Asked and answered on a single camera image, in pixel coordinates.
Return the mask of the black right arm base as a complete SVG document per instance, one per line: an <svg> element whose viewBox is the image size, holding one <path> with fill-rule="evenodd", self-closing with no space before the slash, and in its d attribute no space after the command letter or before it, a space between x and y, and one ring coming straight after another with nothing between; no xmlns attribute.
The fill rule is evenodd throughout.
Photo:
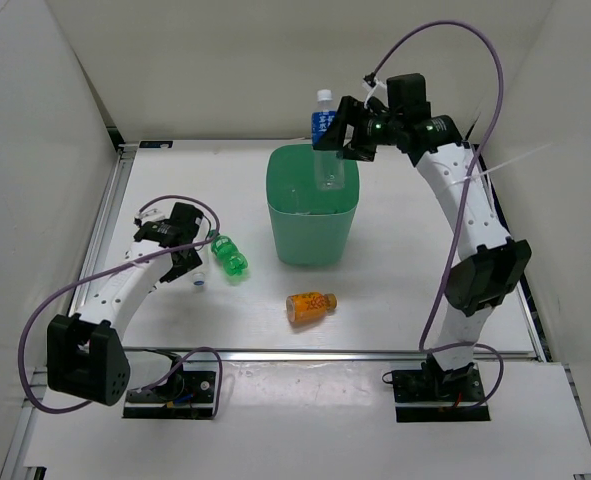
<svg viewBox="0 0 591 480"><path fill-rule="evenodd" d="M443 371L429 355L417 367L390 370L381 377L393 389L397 423L462 423L491 420L477 366Z"/></svg>

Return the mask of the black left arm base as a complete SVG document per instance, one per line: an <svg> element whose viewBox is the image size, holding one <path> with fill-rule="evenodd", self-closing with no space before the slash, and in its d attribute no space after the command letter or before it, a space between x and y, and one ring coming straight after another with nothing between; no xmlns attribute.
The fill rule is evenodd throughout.
<svg viewBox="0 0 591 480"><path fill-rule="evenodd" d="M131 367L122 417L142 420L212 420L220 396L217 358L199 352L185 360L171 351L129 351Z"/></svg>

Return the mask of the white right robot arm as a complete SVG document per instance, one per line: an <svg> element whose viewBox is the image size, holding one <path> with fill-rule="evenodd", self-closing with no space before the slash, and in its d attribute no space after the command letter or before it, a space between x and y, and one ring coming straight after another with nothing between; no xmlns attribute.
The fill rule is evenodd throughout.
<svg viewBox="0 0 591 480"><path fill-rule="evenodd" d="M433 191L457 238L459 261L439 289L448 306L424 387L435 399L451 397L471 368L484 324L530 260L528 242L513 239L499 221L476 176L475 150L450 117L431 116L426 102L393 109L377 98L363 103L345 96L330 119L313 123L312 142L318 151L356 161L373 160L380 145L395 146Z"/></svg>

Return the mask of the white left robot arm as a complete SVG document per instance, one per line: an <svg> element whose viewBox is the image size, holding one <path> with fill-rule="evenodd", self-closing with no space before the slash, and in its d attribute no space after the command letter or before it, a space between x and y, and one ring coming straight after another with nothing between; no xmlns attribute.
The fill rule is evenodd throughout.
<svg viewBox="0 0 591 480"><path fill-rule="evenodd" d="M191 244L204 214L177 203L165 216L157 210L137 222L126 251L127 268L108 276L95 295L73 315L58 315L47 328L47 379L50 389L106 406L128 390L146 385L163 400L181 395L185 377L172 366L178 357L153 351L124 351L122 339L146 296L159 283L172 282L199 267L195 249L138 259L171 247Z"/></svg>

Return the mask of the clear bottle blue label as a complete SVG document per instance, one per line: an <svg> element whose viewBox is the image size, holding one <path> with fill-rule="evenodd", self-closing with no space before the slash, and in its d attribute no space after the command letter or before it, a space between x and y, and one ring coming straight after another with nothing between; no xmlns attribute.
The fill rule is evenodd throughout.
<svg viewBox="0 0 591 480"><path fill-rule="evenodd" d="M311 114L314 179L321 191L340 190L345 185L343 161L337 157L336 146L323 140L336 114L333 94L329 89L318 90L316 101Z"/></svg>

